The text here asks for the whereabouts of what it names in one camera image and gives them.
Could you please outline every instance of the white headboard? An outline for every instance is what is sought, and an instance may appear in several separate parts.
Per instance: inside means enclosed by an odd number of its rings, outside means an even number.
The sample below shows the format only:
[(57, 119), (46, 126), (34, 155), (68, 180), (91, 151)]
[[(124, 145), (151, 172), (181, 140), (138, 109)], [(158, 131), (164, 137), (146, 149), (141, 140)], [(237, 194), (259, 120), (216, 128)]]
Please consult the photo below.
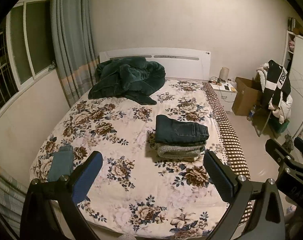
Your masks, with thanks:
[(129, 56), (142, 56), (164, 66), (166, 77), (209, 79), (210, 56), (208, 51), (178, 48), (136, 48), (100, 52), (100, 62)]

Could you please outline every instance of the curtain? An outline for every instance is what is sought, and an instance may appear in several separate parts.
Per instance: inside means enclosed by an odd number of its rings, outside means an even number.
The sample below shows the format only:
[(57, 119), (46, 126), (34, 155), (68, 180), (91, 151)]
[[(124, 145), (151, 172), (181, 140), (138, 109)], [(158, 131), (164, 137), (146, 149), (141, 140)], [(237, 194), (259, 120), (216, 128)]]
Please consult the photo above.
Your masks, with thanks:
[(19, 236), (27, 188), (0, 167), (0, 213)]
[(72, 106), (96, 83), (90, 0), (51, 0), (50, 11), (57, 67)]

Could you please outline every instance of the checkered fabric edge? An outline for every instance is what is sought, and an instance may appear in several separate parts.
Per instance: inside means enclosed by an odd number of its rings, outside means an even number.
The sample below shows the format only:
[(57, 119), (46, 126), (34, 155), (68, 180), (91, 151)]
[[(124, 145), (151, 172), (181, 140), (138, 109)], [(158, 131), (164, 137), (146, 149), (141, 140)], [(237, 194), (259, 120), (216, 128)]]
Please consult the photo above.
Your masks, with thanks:
[[(243, 154), (243, 150), (240, 146), (238, 136), (230, 124), (227, 114), (219, 102), (219, 99), (211, 85), (203, 82), (203, 86), (206, 98), (213, 110), (214, 118), (218, 124), (222, 144), (228, 158), (227, 163), (235, 174), (245, 175), (250, 180), (249, 169)], [(249, 202), (239, 223), (240, 225), (249, 220), (252, 208), (251, 202)]]

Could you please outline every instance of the pink plush toy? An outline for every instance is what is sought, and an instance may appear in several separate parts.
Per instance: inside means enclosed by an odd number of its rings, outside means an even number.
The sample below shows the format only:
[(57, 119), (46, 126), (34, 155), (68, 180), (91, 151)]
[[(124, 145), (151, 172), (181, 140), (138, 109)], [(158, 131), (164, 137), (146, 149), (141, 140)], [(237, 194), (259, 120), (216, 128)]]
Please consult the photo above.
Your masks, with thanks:
[(293, 50), (295, 49), (295, 41), (289, 41), (289, 49), (293, 52)]

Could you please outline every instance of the window bars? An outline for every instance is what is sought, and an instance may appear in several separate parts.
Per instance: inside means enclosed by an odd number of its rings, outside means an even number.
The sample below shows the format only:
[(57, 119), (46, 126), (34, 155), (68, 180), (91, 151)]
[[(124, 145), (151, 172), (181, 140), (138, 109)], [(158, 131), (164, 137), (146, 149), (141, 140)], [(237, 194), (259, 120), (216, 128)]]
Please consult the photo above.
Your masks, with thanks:
[(18, 92), (9, 63), (5, 28), (0, 28), (0, 109)]

